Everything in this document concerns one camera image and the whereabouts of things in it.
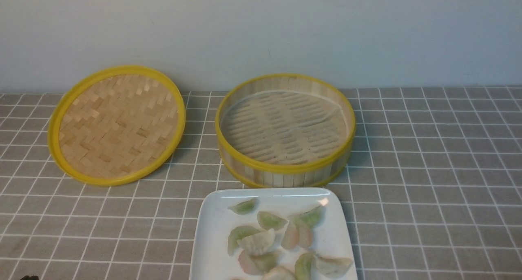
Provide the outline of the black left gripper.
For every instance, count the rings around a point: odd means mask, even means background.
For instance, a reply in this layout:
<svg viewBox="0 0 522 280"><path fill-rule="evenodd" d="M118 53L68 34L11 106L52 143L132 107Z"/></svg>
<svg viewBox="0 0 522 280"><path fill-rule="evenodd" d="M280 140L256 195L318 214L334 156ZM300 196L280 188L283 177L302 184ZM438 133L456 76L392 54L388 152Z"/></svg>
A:
<svg viewBox="0 0 522 280"><path fill-rule="evenodd" d="M39 280L39 276L37 276L37 275L25 275L20 280Z"/></svg>

